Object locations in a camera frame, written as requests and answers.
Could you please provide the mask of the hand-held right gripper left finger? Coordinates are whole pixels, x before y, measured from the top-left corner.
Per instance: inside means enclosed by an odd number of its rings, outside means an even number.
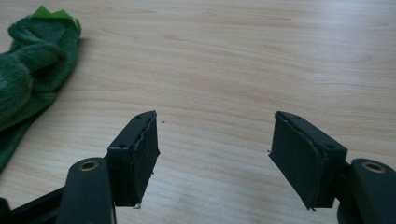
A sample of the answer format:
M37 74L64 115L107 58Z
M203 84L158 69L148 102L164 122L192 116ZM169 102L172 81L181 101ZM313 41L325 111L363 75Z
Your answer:
M156 111L133 117L105 155L116 206L142 203L159 155Z

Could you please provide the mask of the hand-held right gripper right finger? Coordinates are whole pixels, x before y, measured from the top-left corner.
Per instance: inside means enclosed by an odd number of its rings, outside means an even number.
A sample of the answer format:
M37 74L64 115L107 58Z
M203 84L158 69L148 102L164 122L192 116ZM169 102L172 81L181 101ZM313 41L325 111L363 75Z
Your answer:
M277 111L269 157L307 209L331 208L347 149L306 119Z

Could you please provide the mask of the green plush toy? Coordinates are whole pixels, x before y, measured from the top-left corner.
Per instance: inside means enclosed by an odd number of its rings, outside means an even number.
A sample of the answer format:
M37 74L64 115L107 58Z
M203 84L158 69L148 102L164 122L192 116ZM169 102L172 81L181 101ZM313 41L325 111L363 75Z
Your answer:
M41 6L8 34L10 48L0 53L0 172L73 72L81 25L63 9Z

